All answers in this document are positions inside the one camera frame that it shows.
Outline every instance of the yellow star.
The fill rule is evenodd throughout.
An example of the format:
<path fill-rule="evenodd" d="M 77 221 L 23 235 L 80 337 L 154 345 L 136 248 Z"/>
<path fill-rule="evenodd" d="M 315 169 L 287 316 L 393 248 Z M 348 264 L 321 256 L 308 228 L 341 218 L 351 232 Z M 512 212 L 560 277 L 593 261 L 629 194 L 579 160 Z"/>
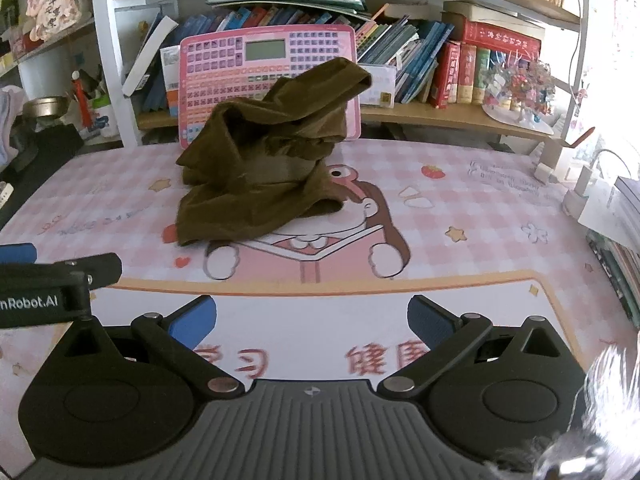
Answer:
<path fill-rule="evenodd" d="M 461 240 L 466 240 L 465 232 L 463 229 L 457 229 L 453 226 L 449 227 L 449 230 L 445 233 L 449 238 L 451 238 L 454 242 L 459 242 Z"/>
<path fill-rule="evenodd" d="M 157 192 L 162 191 L 163 189 L 166 189 L 168 187 L 171 187 L 171 179 L 170 178 L 161 178 L 159 180 L 156 180 L 151 186 L 149 186 L 149 189 L 151 191 L 155 191 L 157 193 Z"/>

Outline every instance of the white shelf frame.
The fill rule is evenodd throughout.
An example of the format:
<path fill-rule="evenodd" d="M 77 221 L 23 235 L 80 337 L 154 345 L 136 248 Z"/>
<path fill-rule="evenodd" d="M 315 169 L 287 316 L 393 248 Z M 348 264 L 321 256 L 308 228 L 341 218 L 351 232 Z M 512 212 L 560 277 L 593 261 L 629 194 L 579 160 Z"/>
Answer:
<path fill-rule="evenodd" d="M 586 25 L 588 14 L 583 12 L 583 19 L 579 25 L 568 23 L 561 20 L 555 20 L 543 16 L 531 9 L 526 9 L 504 0 L 477 0 L 493 6 L 503 7 L 505 9 L 519 13 L 529 19 L 548 23 L 555 27 L 565 28 L 580 33 L 580 45 L 578 49 L 578 59 L 574 84 L 570 87 L 569 83 L 558 80 L 558 86 L 563 89 L 577 89 L 580 84 L 580 75 L 582 74 L 582 66 L 584 64 L 584 51 L 586 47 Z M 177 7 L 177 0 L 93 0 L 95 27 L 97 30 L 98 47 L 100 49 L 100 57 L 104 67 L 104 73 L 107 88 L 110 93 L 111 103 L 114 107 L 115 115 L 118 121 L 118 129 L 122 137 L 125 148 L 133 148 L 142 143 L 142 136 L 138 129 L 135 114 L 131 101 L 122 93 L 122 84 L 124 82 L 124 70 L 122 61 L 122 51 L 120 48 L 120 40 L 118 38 L 118 28 L 116 25 L 116 12 L 127 12 L 128 10 L 141 9 L 149 6 L 160 6 L 169 4 Z M 584 0 L 584 9 L 588 9 L 588 0 Z M 575 109 L 574 101 L 570 105 L 567 117 L 570 118 Z M 565 121 L 565 128 L 562 138 L 566 137 L 570 120 Z"/>

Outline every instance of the cartoon ear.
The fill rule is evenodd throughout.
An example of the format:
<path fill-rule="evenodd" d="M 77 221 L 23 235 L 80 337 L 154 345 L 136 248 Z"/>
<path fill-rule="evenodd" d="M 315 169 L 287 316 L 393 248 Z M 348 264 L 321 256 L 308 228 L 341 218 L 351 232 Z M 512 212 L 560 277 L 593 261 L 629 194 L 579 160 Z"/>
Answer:
<path fill-rule="evenodd" d="M 362 201 L 364 204 L 364 215 L 369 218 L 378 212 L 378 204 L 372 198 L 366 198 Z"/>

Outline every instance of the green book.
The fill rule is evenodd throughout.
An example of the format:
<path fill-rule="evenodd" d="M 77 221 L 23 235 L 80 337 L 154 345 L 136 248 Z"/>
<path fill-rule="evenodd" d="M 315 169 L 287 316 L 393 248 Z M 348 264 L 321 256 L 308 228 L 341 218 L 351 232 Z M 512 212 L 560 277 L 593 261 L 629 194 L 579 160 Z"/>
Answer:
<path fill-rule="evenodd" d="M 489 68 L 489 56 L 491 51 L 488 48 L 478 47 L 476 50 L 476 72 L 474 74 L 474 90 L 471 97 L 471 104 L 481 105 L 484 102 L 484 89 L 486 85 L 482 81 L 484 71 Z"/>

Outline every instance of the gray ribbed panel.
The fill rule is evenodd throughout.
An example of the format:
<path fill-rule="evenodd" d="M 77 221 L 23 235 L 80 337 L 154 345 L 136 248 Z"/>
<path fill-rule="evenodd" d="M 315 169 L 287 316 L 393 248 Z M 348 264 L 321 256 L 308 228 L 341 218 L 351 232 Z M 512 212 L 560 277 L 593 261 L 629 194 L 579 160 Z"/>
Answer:
<path fill-rule="evenodd" d="M 321 393 L 310 396 L 311 386 Z M 483 466 L 453 452 L 414 405 L 380 399 L 367 381 L 257 381 L 210 402 L 162 453 L 108 469 L 38 460 L 20 480 L 476 480 Z"/>

